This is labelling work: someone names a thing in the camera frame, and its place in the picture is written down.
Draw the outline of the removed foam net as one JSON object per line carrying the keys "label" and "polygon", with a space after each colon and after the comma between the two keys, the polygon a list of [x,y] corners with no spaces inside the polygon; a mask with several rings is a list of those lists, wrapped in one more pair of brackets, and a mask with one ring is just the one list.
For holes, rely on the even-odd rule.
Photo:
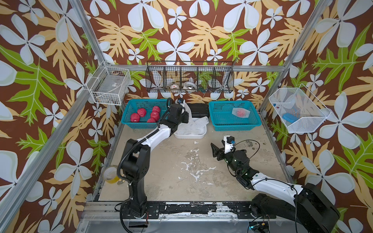
{"label": "removed foam net", "polygon": [[201,118],[192,118],[190,123],[190,128],[192,130],[201,130],[209,124],[209,119],[207,116]]}
{"label": "removed foam net", "polygon": [[192,112],[186,102],[184,102],[184,108],[185,108],[185,111],[188,113],[188,123],[192,123]]}

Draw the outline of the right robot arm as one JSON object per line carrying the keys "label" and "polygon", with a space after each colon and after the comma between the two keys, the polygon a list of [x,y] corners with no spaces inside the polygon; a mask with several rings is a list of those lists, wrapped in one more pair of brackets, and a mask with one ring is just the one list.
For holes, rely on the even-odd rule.
{"label": "right robot arm", "polygon": [[253,169],[246,150],[237,150],[234,141],[224,148],[210,145],[213,157],[223,160],[245,189],[259,191],[251,201],[254,216],[274,215],[292,220],[309,233],[332,232],[341,215],[317,186],[283,182]]}

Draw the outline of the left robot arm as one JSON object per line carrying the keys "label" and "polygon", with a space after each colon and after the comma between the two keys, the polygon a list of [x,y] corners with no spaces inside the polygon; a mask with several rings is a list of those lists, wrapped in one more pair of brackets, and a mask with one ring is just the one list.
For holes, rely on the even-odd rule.
{"label": "left robot arm", "polygon": [[186,103],[178,99],[168,106],[157,127],[146,136],[126,142],[123,155],[117,167],[117,176],[128,183],[129,198],[121,208],[128,210],[135,217],[142,217],[146,212],[147,196],[145,194],[144,177],[150,167],[151,151],[162,141],[173,135],[178,126],[189,122]]}

